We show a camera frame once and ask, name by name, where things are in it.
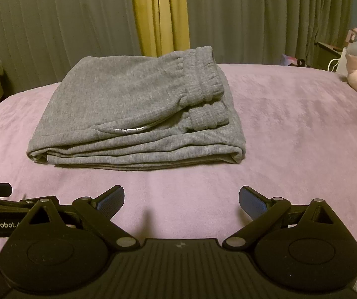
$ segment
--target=gray sweatpants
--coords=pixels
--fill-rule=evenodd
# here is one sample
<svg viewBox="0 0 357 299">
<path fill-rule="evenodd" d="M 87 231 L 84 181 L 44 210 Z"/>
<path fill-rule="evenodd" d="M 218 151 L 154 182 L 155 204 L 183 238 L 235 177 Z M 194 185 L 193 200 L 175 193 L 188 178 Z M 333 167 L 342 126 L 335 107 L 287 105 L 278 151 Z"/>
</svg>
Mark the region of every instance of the gray sweatpants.
<svg viewBox="0 0 357 299">
<path fill-rule="evenodd" d="M 244 152 L 227 79 L 207 46 L 158 58 L 85 57 L 54 92 L 27 154 L 134 170 L 239 163 Z"/>
</svg>

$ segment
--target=gray curtain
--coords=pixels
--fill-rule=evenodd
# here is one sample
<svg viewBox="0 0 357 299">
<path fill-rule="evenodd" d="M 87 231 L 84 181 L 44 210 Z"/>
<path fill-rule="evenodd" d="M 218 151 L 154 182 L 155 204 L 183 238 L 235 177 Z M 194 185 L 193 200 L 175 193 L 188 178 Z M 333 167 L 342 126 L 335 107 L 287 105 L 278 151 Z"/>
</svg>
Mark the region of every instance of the gray curtain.
<svg viewBox="0 0 357 299">
<path fill-rule="evenodd" d="M 191 47 L 211 45 L 218 63 L 313 59 L 317 41 L 342 45 L 351 0 L 187 0 Z"/>
<path fill-rule="evenodd" d="M 0 0 L 7 95 L 61 81 L 89 55 L 141 55 L 131 0 Z"/>
</svg>

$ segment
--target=nightstand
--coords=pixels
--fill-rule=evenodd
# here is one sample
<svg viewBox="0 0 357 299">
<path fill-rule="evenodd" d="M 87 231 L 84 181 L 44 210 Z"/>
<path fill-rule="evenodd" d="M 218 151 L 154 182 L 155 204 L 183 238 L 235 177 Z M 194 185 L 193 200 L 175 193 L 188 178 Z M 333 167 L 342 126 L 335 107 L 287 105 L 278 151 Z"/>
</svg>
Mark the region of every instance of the nightstand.
<svg viewBox="0 0 357 299">
<path fill-rule="evenodd" d="M 317 42 L 315 43 L 315 52 L 313 58 L 312 67 L 319 70 L 327 70 L 328 64 L 332 59 L 340 59 L 342 51 L 337 51 L 333 46 Z"/>
</svg>

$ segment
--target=yellow curtain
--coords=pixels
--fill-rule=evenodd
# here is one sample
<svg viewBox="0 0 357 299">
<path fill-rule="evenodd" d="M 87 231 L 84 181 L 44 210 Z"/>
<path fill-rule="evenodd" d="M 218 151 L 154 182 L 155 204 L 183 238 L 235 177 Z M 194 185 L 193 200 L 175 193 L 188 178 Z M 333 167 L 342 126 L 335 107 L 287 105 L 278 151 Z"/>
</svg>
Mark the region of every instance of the yellow curtain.
<svg viewBox="0 0 357 299">
<path fill-rule="evenodd" d="M 190 48 L 187 0 L 133 0 L 133 5 L 144 56 Z"/>
</svg>

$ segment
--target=lavender bedspread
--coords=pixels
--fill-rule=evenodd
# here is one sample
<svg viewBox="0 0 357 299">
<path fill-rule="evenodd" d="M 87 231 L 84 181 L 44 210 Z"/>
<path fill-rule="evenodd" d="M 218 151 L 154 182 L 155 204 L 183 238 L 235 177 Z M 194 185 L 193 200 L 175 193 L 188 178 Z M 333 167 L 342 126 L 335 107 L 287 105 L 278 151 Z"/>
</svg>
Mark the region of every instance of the lavender bedspread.
<svg viewBox="0 0 357 299">
<path fill-rule="evenodd" d="M 0 104 L 0 182 L 11 200 L 56 195 L 62 204 L 120 184 L 114 223 L 138 237 L 217 237 L 248 221 L 242 185 L 294 204 L 323 198 L 357 240 L 357 93 L 334 73 L 264 65 L 221 65 L 247 139 L 241 164 L 111 171 L 37 164 L 28 142 L 58 84 Z M 4 240 L 0 239 L 0 248 Z"/>
</svg>

